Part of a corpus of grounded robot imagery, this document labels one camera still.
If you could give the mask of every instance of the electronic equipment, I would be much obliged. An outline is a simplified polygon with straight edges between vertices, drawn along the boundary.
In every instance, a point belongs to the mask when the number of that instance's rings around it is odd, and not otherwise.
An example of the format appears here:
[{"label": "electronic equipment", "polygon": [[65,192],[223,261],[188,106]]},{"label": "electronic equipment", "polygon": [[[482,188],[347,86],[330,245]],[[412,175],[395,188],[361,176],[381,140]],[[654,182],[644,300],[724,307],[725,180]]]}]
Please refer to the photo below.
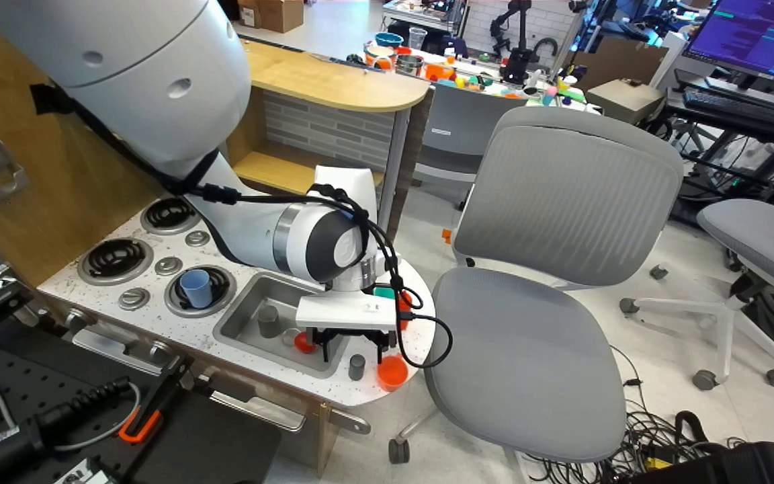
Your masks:
[{"label": "electronic equipment", "polygon": [[686,53],[774,79],[774,0],[717,0]]}]

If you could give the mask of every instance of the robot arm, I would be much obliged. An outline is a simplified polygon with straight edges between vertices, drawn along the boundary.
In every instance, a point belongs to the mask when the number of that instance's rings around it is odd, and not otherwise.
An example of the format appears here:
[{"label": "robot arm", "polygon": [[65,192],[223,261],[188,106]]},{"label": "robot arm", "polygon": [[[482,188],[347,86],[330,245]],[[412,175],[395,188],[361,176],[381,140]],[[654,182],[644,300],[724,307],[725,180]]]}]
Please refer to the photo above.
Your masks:
[{"label": "robot arm", "polygon": [[[245,49],[214,0],[0,0],[0,34],[173,180],[223,145],[251,102]],[[259,196],[223,156],[200,182]],[[186,198],[231,261],[318,282],[361,261],[361,226],[338,209]]]}]

